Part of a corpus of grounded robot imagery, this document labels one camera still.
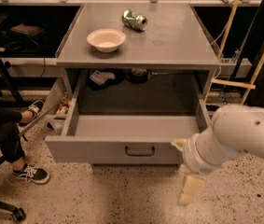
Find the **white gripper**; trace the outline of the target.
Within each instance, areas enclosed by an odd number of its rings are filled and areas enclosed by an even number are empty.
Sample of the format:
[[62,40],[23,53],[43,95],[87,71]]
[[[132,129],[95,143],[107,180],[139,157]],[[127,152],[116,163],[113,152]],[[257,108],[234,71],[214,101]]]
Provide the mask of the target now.
[[181,205],[190,204],[199,193],[204,184],[202,175],[209,175],[220,167],[220,165],[208,162],[199,152],[196,142],[200,136],[200,133],[195,133],[189,138],[177,138],[171,142],[171,145],[182,153],[183,163],[191,172],[184,176],[178,200]]

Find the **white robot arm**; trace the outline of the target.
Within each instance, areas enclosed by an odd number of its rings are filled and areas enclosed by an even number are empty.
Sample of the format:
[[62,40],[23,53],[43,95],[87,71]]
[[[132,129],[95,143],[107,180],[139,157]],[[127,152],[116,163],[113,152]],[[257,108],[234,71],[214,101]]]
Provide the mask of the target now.
[[199,193],[204,177],[225,161],[246,154],[264,159],[264,108],[223,105],[215,111],[210,126],[203,132],[175,139],[172,145],[182,153],[189,169],[179,198],[180,204],[188,205]]

